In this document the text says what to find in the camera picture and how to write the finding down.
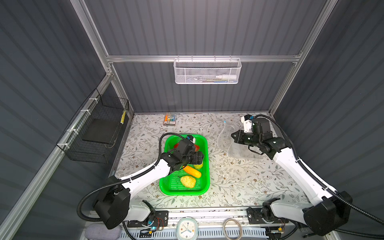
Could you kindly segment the green guava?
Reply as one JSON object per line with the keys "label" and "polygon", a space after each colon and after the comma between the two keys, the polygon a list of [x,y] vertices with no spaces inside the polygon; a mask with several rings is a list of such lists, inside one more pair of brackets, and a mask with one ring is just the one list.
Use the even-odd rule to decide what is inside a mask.
{"label": "green guava", "polygon": [[199,170],[199,169],[201,169],[203,166],[204,166],[204,164],[194,165],[194,168],[197,169],[197,170]]}

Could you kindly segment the orange carrot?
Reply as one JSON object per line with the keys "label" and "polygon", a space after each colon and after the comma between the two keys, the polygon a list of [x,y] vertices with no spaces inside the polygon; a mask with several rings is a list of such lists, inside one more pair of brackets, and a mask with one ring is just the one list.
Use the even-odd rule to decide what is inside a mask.
{"label": "orange carrot", "polygon": [[190,167],[190,166],[185,166],[185,167],[183,168],[183,170],[184,170],[187,174],[189,174],[189,175],[191,175],[191,176],[193,176],[193,177],[195,177],[195,178],[198,178],[198,179],[202,176],[202,173],[201,173],[201,172],[199,172],[198,170],[196,170],[195,168],[192,168],[192,167]]}

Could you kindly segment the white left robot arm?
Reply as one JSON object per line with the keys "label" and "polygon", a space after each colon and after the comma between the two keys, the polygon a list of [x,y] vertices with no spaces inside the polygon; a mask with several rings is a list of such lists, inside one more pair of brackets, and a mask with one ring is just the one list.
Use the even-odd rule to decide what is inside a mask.
{"label": "white left robot arm", "polygon": [[[192,135],[181,136],[178,146],[167,152],[159,151],[156,161],[127,177],[108,178],[107,184],[86,194],[77,206],[77,215],[87,222],[102,222],[111,230],[123,222],[137,221],[144,226],[151,226],[156,218],[156,211],[146,201],[132,204],[131,200],[144,188],[165,178],[174,172],[185,169],[188,165],[203,162],[204,154],[196,145]],[[83,214],[82,207],[88,198],[96,194],[94,210],[98,217],[91,218]]]}

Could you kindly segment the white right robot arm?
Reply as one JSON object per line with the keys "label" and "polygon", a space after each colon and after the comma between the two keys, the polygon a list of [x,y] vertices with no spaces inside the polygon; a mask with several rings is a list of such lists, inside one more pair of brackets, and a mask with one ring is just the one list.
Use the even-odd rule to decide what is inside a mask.
{"label": "white right robot arm", "polygon": [[281,198],[272,198],[263,203],[260,216],[267,224],[278,219],[286,219],[299,228],[303,224],[310,228],[314,235],[325,236],[336,231],[348,235],[379,239],[383,235],[367,234],[343,230],[350,217],[351,210],[383,224],[384,221],[353,204],[352,197],[347,192],[339,192],[320,178],[298,156],[293,142],[282,131],[281,137],[274,137],[270,124],[274,120],[265,115],[245,115],[241,118],[243,130],[231,134],[236,144],[245,145],[248,149],[257,147],[258,155],[267,155],[269,159],[282,167],[300,186],[307,196],[308,204],[293,204],[284,202]]}

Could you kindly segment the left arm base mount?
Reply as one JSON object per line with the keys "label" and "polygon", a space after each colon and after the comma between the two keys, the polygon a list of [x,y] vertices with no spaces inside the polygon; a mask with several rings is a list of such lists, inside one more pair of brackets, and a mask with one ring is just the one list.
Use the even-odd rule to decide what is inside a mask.
{"label": "left arm base mount", "polygon": [[169,211],[151,212],[143,221],[127,221],[128,228],[166,227],[168,225]]}

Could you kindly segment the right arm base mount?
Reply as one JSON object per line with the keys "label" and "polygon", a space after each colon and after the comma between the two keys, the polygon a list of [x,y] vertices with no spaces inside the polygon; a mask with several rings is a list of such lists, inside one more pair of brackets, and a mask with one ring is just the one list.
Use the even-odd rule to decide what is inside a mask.
{"label": "right arm base mount", "polygon": [[263,207],[248,207],[246,209],[247,218],[250,224],[282,224],[289,223],[289,220],[284,218],[268,217],[267,214],[263,213]]}

